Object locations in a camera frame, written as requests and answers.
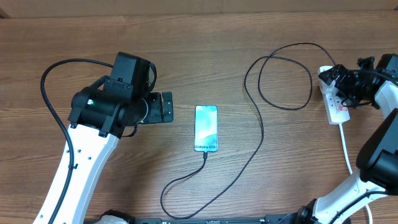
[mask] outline phone screen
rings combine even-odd
[[[195,151],[216,152],[217,138],[217,106],[196,106]]]

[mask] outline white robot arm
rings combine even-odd
[[[383,55],[376,67],[379,75],[373,70],[373,61],[372,57],[358,60],[365,71],[350,71],[342,65],[321,67],[318,71],[322,94],[338,95],[338,99],[354,106],[369,100],[369,104],[382,110],[385,120],[361,149],[356,161],[358,169],[330,194],[302,207],[295,223],[342,224],[373,200],[397,194],[398,56]]]
[[[110,76],[103,76],[76,93],[68,117],[71,125],[66,130],[48,101],[44,80],[51,69],[69,62],[90,62],[113,69]],[[154,75],[152,82],[150,70]],[[131,137],[138,124],[173,121],[172,94],[152,93],[155,81],[153,63],[122,52],[118,53],[114,65],[74,58],[57,62],[44,72],[42,96],[67,137],[67,143],[35,224],[83,223],[98,177],[124,128],[134,126],[134,132],[128,136]],[[101,85],[104,85],[103,90],[98,89]]]

